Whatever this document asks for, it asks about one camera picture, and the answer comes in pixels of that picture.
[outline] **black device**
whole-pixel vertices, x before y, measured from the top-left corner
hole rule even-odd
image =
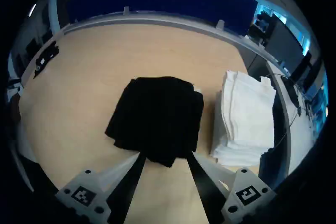
[[[297,68],[294,70],[294,72],[290,75],[289,78],[281,76],[281,79],[287,89],[288,95],[292,103],[294,104],[294,106],[297,108],[297,112],[299,116],[301,116],[301,107],[297,99],[297,94],[294,89],[294,84],[298,83],[301,76],[306,71],[307,67],[311,66],[310,64],[311,58],[312,58],[312,55],[310,53],[307,53],[307,55],[303,58],[303,60],[300,62],[300,64],[297,66]]]

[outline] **white towel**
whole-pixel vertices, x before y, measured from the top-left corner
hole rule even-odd
[[[272,107],[276,91],[270,79],[261,82],[227,71],[216,96],[215,130],[211,155],[226,166],[252,166],[273,147]]]
[[[250,147],[274,146],[272,107],[275,94],[273,87],[265,82],[237,73],[229,113],[232,125],[229,141]]]
[[[230,109],[232,100],[232,89],[234,86],[236,76],[237,76],[236,72],[226,71],[226,74],[223,79],[221,114],[225,125],[226,133],[228,134],[229,139],[233,138],[233,127],[230,121]]]

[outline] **folded black towel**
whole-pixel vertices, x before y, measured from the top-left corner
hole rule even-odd
[[[174,78],[137,78],[125,88],[105,134],[115,146],[171,167],[197,147],[203,96]]]

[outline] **wooden table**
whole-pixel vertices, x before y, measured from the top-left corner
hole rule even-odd
[[[37,161],[58,188],[85,169],[102,171],[134,154],[104,134],[132,78],[173,76],[201,89],[197,152],[209,156],[225,71],[247,72],[231,44],[167,26],[97,26],[71,32],[57,45],[56,58],[28,79],[19,107]],[[186,160],[172,168],[146,161],[125,223],[207,223]]]

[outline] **folded white towel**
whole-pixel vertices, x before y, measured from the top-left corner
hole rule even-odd
[[[272,106],[275,94],[273,87],[265,85],[265,82],[237,73],[229,113],[232,125],[230,142],[260,148],[274,146]]]
[[[233,71],[226,71],[223,79],[223,89],[222,89],[222,99],[221,99],[221,114],[228,134],[228,139],[233,138],[233,127],[230,121],[230,109],[232,100],[232,89],[234,87],[234,80],[236,79],[237,73]]]

